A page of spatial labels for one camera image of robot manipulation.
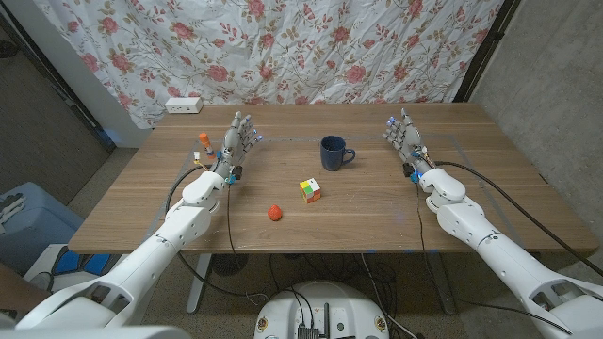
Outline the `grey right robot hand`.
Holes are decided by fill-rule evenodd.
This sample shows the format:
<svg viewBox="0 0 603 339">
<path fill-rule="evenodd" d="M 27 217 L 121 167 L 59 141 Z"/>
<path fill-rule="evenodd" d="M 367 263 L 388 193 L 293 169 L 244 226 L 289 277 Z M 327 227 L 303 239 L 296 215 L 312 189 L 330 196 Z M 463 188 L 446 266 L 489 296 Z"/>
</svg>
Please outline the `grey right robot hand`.
<svg viewBox="0 0 603 339">
<path fill-rule="evenodd" d="M 400 110 L 399 118 L 388 119 L 383 138 L 398 152 L 405 172 L 420 177 L 435 167 L 418 129 L 404 108 Z"/>
</svg>

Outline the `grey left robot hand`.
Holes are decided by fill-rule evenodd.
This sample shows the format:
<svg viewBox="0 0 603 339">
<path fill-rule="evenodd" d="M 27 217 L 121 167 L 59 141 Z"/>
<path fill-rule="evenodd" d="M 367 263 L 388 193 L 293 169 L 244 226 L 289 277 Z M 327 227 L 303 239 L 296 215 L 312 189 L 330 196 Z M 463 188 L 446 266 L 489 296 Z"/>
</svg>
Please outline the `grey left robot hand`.
<svg viewBox="0 0 603 339">
<path fill-rule="evenodd" d="M 211 170 L 223 179 L 235 176 L 238 180 L 247 153 L 262 139 L 254 127 L 252 116 L 237 111 L 224 134 L 220 158 Z"/>
</svg>

